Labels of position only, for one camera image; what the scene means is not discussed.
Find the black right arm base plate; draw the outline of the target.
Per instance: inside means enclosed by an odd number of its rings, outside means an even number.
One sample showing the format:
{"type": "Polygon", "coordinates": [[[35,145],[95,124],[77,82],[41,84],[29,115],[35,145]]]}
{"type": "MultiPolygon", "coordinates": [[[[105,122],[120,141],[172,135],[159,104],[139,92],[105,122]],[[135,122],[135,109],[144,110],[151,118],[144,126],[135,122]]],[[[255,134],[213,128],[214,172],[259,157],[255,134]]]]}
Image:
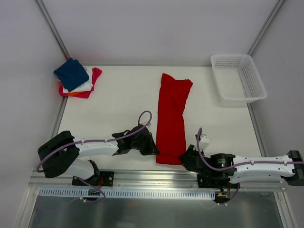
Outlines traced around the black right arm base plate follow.
{"type": "Polygon", "coordinates": [[[199,188],[203,189],[237,189],[238,184],[232,184],[229,182],[230,178],[223,173],[211,175],[198,173],[197,174],[197,183],[199,188]]]}

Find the red t shirt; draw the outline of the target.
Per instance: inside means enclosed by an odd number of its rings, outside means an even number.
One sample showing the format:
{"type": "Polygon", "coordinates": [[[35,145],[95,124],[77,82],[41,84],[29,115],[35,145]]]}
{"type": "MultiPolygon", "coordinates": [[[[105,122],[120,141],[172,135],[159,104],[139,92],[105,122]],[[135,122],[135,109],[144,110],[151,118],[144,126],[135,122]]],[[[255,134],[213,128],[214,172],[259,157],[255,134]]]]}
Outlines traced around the red t shirt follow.
{"type": "Polygon", "coordinates": [[[192,85],[189,79],[177,80],[162,74],[156,131],[158,164],[181,165],[179,157],[186,151],[183,113],[192,85]]]}

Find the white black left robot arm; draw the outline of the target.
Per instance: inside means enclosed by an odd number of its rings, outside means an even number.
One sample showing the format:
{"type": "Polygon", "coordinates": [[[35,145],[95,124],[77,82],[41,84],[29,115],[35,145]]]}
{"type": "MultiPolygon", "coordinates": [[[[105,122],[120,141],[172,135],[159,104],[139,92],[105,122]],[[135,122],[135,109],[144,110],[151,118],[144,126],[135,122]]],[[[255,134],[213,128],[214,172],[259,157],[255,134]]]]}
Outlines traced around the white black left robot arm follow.
{"type": "Polygon", "coordinates": [[[49,179],[71,175],[74,186],[86,183],[97,186],[105,180],[105,176],[95,161],[85,161],[83,157],[124,155],[130,150],[138,150],[143,156],[160,154],[152,133],[142,124],[100,140],[81,140],[70,131],[63,131],[38,148],[41,164],[37,171],[49,179]]]}

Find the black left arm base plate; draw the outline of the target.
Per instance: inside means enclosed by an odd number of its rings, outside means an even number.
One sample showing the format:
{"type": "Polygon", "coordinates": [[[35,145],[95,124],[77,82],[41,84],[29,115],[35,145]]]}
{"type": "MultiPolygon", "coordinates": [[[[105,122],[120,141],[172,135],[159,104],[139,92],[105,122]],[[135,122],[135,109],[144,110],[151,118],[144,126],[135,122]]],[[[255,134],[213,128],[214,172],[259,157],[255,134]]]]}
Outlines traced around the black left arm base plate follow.
{"type": "Polygon", "coordinates": [[[92,186],[105,186],[112,187],[114,183],[114,172],[113,171],[99,171],[99,174],[93,175],[91,178],[85,180],[92,186]]]}

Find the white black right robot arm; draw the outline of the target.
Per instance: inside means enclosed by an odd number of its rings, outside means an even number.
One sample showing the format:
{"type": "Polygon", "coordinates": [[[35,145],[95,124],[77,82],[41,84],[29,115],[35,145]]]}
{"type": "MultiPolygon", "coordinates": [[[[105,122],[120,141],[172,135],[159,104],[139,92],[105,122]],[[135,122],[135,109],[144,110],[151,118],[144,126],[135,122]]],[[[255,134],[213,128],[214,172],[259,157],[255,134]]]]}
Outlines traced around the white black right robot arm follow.
{"type": "Polygon", "coordinates": [[[206,157],[190,145],[179,160],[186,170],[197,174],[199,188],[237,188],[242,182],[281,180],[289,186],[304,185],[304,160],[295,150],[276,157],[250,158],[226,153],[206,157]]]}

